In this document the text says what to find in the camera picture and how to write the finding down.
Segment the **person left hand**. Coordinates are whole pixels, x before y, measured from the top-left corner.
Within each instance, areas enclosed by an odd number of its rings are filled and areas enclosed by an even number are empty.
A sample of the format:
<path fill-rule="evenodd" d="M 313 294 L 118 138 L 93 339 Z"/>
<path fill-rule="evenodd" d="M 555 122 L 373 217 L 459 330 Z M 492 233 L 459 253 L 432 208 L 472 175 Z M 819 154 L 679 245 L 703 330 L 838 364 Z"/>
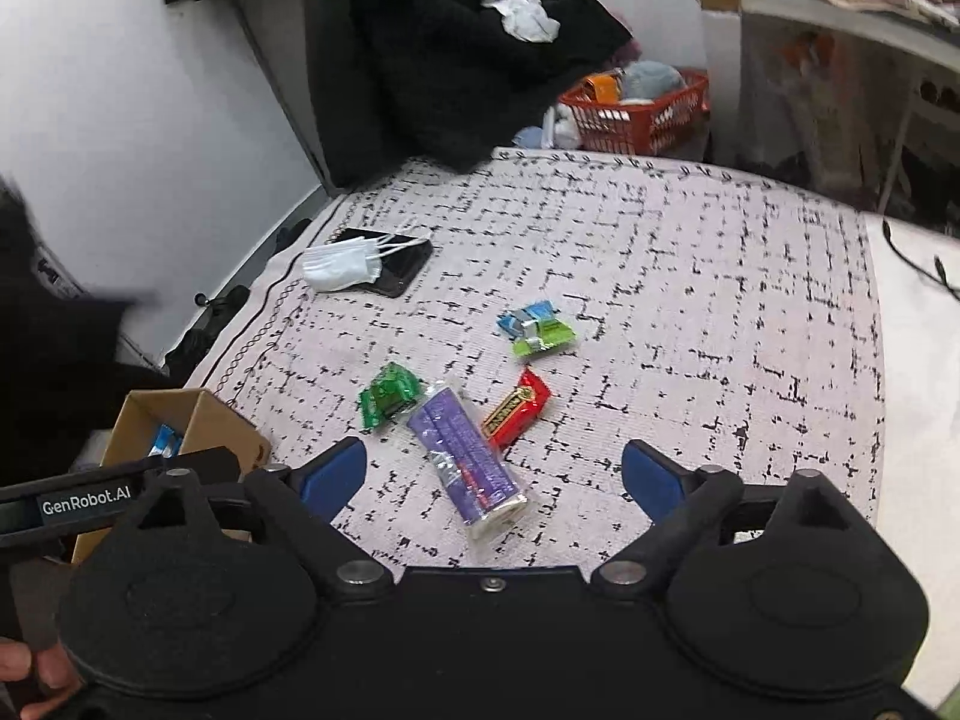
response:
<path fill-rule="evenodd" d="M 83 687 L 64 645 L 57 642 L 44 650 L 32 650 L 26 642 L 2 640 L 2 681 L 28 686 L 29 697 L 21 700 L 16 715 L 21 720 L 46 718 Z"/>

